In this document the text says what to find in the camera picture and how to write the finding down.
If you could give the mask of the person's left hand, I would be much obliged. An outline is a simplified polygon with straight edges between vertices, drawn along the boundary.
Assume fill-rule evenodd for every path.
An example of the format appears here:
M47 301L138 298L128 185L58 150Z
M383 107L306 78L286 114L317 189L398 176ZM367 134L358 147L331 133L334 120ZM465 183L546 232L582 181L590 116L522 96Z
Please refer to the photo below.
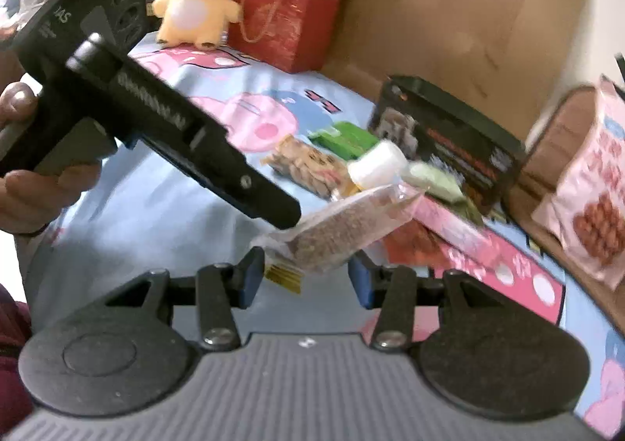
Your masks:
M2 82L1 126L30 117L37 105L32 90L22 82ZM1 229L13 235L31 235L56 219L95 186L101 175L100 162L66 168L47 177L15 170L1 178Z

